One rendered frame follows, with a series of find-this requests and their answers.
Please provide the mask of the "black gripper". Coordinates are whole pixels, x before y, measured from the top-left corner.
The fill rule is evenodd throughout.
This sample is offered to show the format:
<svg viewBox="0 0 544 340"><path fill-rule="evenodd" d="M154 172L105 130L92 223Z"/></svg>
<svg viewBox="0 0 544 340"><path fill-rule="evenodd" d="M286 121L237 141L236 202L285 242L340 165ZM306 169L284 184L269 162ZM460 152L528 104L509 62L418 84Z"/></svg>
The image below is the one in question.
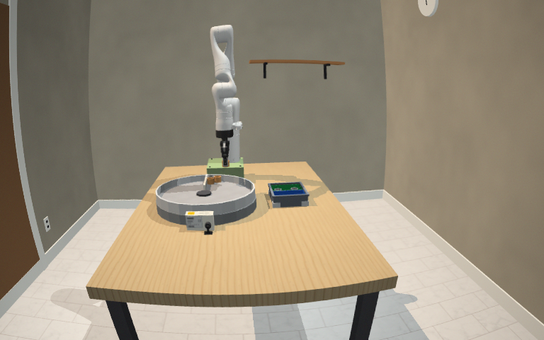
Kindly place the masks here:
<svg viewBox="0 0 544 340"><path fill-rule="evenodd" d="M228 166L228 154L229 154L229 143L228 137L233 137L233 130L216 130L216 137L222 138L222 141L220 141L220 146L222 150L222 160L223 160L223 166Z"/></svg>

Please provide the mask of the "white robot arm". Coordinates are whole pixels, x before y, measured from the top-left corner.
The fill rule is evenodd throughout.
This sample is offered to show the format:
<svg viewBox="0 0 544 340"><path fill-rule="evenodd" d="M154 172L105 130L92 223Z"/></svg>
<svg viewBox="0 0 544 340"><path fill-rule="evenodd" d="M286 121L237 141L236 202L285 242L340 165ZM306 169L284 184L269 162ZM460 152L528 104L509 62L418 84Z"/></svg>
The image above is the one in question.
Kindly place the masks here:
<svg viewBox="0 0 544 340"><path fill-rule="evenodd" d="M212 27L210 41L215 62L215 78L217 79L217 83L212 87L216 106L216 130L233 130L233 137L227 138L230 143L228 160L230 163L236 163L240 161L239 130L242 129L242 122L239 121L239 99L233 98L237 93L237 87L233 81L235 72L232 26ZM224 53L218 47L218 43L228 43Z"/></svg>

